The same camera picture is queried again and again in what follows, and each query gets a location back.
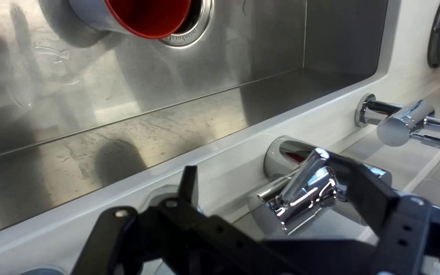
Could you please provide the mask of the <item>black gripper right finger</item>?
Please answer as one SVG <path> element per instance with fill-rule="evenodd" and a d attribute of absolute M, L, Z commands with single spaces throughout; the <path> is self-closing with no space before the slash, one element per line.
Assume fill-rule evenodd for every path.
<path fill-rule="evenodd" d="M 364 164 L 332 154 L 329 165 L 347 179 L 347 199 L 379 237 L 370 275 L 419 275 L 426 255 L 440 260 L 440 206 L 400 196 Z"/>

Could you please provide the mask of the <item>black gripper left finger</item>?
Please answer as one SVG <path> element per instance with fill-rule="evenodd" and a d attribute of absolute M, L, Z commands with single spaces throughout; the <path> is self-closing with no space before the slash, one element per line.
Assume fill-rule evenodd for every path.
<path fill-rule="evenodd" d="M 72 275 L 141 275 L 154 260 L 177 275 L 241 275 L 208 240 L 208 231 L 226 228 L 199 211 L 197 167 L 186 167 L 177 193 L 144 212 L 131 206 L 101 212 Z"/>

